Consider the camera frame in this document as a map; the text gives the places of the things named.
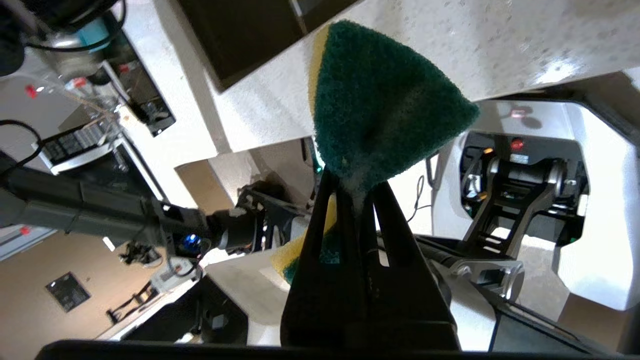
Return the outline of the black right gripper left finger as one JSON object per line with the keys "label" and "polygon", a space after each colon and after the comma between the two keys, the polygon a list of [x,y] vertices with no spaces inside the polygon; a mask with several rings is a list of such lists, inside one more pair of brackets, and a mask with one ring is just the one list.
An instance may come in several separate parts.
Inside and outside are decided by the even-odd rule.
{"label": "black right gripper left finger", "polygon": [[[336,195],[338,264],[320,259],[331,195]],[[279,326],[282,347],[371,346],[361,217],[338,176],[324,170]]]}

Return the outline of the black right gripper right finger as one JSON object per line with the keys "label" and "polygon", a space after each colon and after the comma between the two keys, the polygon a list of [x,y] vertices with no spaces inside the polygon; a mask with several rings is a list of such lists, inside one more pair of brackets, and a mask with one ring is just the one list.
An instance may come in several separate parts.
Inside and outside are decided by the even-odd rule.
{"label": "black right gripper right finger", "polygon": [[457,324],[389,183],[361,214],[366,330],[379,348],[458,351]]}

